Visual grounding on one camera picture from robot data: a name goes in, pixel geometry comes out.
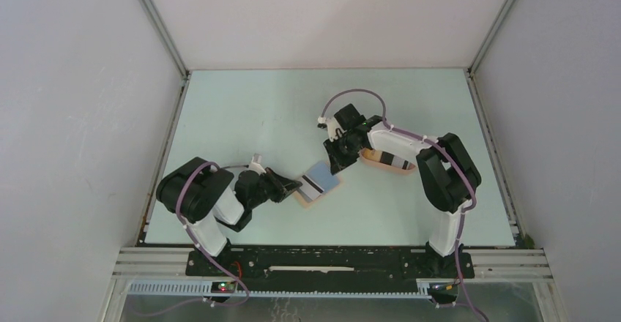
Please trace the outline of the beige leather card holder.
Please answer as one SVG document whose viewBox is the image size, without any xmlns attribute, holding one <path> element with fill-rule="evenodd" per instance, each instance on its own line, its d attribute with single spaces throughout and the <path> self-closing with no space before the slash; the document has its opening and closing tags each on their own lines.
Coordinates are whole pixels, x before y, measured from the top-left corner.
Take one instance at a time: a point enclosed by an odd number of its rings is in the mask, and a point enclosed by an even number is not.
<svg viewBox="0 0 621 322">
<path fill-rule="evenodd" d="M 337 189 L 343 183 L 341 177 L 338 174 L 332 175 L 330 173 L 330 164 L 326 161 L 317 162 L 315 165 L 307 169 L 306 172 L 304 172 L 302 175 L 306 175 L 308 178 L 312 179 L 324 190 L 323 195 L 311 203 L 305 202 L 300 194 L 296 191 L 293 196 L 297 200 L 299 205 L 301 205 L 301 207 L 304 209 L 312 207 L 315 203 L 325 198 L 328 194 L 330 194 L 333 190 Z"/>
</svg>

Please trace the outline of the gold credit card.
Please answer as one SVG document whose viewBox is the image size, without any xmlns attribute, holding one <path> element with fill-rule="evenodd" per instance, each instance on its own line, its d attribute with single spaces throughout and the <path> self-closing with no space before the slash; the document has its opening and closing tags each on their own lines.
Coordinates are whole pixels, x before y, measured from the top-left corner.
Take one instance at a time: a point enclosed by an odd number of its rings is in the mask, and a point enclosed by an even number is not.
<svg viewBox="0 0 621 322">
<path fill-rule="evenodd" d="M 363 152 L 363 156 L 371 162 L 381 162 L 382 152 L 375 149 L 366 149 Z"/>
</svg>

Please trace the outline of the white credit card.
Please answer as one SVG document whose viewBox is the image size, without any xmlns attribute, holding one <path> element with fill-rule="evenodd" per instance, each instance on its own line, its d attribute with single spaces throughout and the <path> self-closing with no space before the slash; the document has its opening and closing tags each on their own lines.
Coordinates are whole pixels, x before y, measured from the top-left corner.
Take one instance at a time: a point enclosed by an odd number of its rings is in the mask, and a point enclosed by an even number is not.
<svg viewBox="0 0 621 322">
<path fill-rule="evenodd" d="M 387 153 L 387 152 L 382 153 L 382 159 L 380 163 L 384 165 L 388 165 L 391 168 L 396 168 L 396 169 L 403 170 L 403 171 L 409 171 L 415 168 L 415 166 L 411 164 L 409 161 L 401 157 L 397 157 L 394 154 Z"/>
</svg>

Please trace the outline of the black credit card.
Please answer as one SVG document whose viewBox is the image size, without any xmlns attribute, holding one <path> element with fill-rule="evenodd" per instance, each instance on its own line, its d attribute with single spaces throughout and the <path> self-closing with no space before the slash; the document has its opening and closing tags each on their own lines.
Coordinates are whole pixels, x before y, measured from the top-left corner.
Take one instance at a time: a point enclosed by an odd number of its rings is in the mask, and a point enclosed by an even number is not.
<svg viewBox="0 0 621 322">
<path fill-rule="evenodd" d="M 311 203 L 317 200 L 324 193 L 324 190 L 306 175 L 302 175 L 298 179 L 298 182 L 301 184 L 301 186 L 298 188 L 297 192 L 307 203 Z"/>
</svg>

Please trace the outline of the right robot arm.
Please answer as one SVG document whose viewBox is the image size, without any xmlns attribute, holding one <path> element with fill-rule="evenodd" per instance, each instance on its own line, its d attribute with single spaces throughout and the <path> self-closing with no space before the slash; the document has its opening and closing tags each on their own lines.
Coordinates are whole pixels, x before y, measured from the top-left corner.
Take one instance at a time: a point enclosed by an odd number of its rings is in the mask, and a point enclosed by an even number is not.
<svg viewBox="0 0 621 322">
<path fill-rule="evenodd" d="M 455 267 L 453 252 L 461 238 L 461 215 L 475 205 L 481 175 L 461 139 L 448 133 L 440 138 L 398 129 L 382 116 L 365 118 L 348 104 L 332 117 L 320 116 L 330 171 L 337 174 L 358 161 L 363 149 L 384 151 L 416 165 L 424 193 L 440 212 L 439 224 L 428 241 L 427 270 L 443 277 Z"/>
</svg>

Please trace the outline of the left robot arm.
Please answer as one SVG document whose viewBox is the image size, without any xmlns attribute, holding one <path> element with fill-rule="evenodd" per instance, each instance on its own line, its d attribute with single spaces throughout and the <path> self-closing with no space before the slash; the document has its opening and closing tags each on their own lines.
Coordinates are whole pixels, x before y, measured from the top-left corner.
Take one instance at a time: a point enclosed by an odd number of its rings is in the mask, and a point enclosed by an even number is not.
<svg viewBox="0 0 621 322">
<path fill-rule="evenodd" d="M 156 199 L 175 214 L 194 245 L 206 254 L 204 267 L 223 275 L 231 266 L 225 251 L 230 241 L 222 231 L 240 232 L 251 221 L 253 210 L 263 203 L 280 203 L 302 186 L 261 165 L 261 156 L 240 165 L 234 175 L 231 166 L 194 157 L 172 171 L 157 186 Z"/>
</svg>

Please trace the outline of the pink oval tray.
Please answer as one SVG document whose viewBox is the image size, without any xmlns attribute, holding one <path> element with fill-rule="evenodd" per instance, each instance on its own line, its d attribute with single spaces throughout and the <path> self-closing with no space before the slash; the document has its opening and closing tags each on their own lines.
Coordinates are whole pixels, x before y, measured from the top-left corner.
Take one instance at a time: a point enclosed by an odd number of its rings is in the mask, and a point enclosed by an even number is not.
<svg viewBox="0 0 621 322">
<path fill-rule="evenodd" d="M 414 163 L 385 151 L 362 149 L 359 155 L 363 163 L 383 171 L 400 175 L 409 175 L 417 171 L 417 166 Z"/>
</svg>

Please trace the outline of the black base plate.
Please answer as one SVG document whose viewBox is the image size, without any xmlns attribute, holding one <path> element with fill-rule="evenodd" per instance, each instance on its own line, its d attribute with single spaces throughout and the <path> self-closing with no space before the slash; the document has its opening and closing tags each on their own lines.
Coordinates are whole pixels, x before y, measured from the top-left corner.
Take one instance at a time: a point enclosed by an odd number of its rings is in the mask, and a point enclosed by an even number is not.
<svg viewBox="0 0 621 322">
<path fill-rule="evenodd" d="M 419 246 L 233 245 L 211 263 L 188 254 L 189 277 L 224 277 L 228 269 L 256 293 L 418 293 L 418 280 L 475 277 L 472 257 L 442 257 Z"/>
</svg>

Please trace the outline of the aluminium frame rail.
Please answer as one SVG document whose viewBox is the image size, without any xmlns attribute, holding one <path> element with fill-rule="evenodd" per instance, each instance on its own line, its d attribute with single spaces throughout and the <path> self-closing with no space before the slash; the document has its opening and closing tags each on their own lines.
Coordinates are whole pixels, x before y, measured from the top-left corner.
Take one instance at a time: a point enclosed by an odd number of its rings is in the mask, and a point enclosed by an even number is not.
<svg viewBox="0 0 621 322">
<path fill-rule="evenodd" d="M 189 247 L 130 247 L 113 270 L 134 294 L 426 298 L 471 283 L 548 283 L 542 250 L 465 248 L 439 257 L 416 246 L 236 245 L 210 263 Z"/>
</svg>

